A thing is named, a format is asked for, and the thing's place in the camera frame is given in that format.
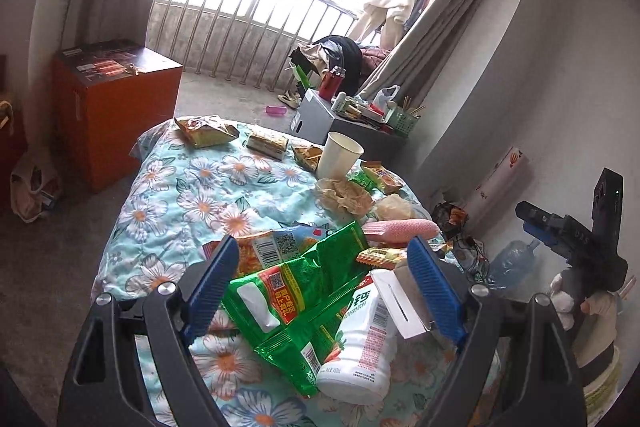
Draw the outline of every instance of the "blue plastic bottle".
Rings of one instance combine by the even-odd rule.
[[[511,241],[491,261],[488,286],[494,290],[513,288],[533,270],[536,263],[534,249],[540,241],[534,239],[528,245],[523,241]]]

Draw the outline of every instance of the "tiled floor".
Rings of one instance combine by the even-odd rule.
[[[266,105],[281,105],[266,88],[185,73],[176,114],[219,114],[286,131],[294,111],[273,117]],[[91,194],[64,156],[56,163],[65,196],[51,216],[27,225],[0,210],[0,359],[51,426],[102,249],[132,182]]]

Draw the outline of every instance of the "white plastic bottle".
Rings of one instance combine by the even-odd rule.
[[[381,401],[389,391],[396,331],[376,285],[367,275],[344,314],[334,350],[318,372],[318,389],[333,399],[356,405]]]

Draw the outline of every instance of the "floral bedspread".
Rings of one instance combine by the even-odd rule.
[[[132,154],[142,167],[104,249],[92,298],[108,291],[118,299],[144,296],[162,282],[177,282],[185,268],[204,260],[201,245],[294,223],[338,229],[343,223],[316,204],[315,177],[292,152],[282,162],[247,149],[253,126],[234,123],[240,137],[195,150],[173,121],[143,134]],[[303,144],[290,137],[290,142]],[[401,196],[428,216],[411,190]],[[375,191],[374,199],[383,197]],[[175,425],[146,337],[138,355],[157,418]],[[275,368],[263,362],[230,322],[216,313],[209,333],[191,346],[194,361],[231,427],[414,427],[441,383],[447,366],[431,336],[399,339],[392,388],[369,407],[318,394],[305,399]]]

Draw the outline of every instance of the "red thermos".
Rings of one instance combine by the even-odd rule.
[[[334,66],[331,71],[324,74],[320,87],[318,89],[318,96],[323,98],[327,102],[331,102],[336,91],[340,87],[340,84],[344,80],[344,68]]]

